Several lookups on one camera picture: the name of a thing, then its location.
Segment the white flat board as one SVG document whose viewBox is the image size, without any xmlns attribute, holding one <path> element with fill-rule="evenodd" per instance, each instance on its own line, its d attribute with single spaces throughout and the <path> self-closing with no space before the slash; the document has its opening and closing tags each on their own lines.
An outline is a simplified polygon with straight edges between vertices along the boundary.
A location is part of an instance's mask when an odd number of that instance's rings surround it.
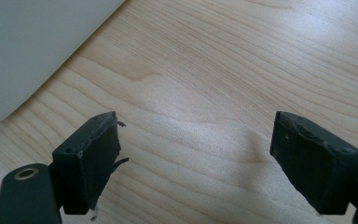
<svg viewBox="0 0 358 224">
<path fill-rule="evenodd" d="M 7 118 L 126 0 L 0 0 L 0 120 Z"/>
</svg>

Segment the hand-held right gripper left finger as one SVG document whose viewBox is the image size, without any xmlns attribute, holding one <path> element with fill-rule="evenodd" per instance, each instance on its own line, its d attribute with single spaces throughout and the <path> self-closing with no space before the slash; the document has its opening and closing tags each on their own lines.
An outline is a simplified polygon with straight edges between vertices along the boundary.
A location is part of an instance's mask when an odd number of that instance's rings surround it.
<svg viewBox="0 0 358 224">
<path fill-rule="evenodd" d="M 117 127 L 125 124 L 115 111 L 87 120 L 52 152 L 52 166 L 60 181 L 67 215 L 95 210 L 111 174 L 129 158 L 119 160 Z"/>
</svg>

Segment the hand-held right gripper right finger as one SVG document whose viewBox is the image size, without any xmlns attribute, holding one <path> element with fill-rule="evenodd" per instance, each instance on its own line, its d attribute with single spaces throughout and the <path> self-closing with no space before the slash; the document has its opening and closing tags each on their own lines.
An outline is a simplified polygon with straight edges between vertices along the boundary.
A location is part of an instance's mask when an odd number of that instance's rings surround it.
<svg viewBox="0 0 358 224">
<path fill-rule="evenodd" d="M 358 174 L 358 148 L 309 119 L 279 111 L 270 155 L 318 213 L 346 212 L 350 181 Z"/>
</svg>

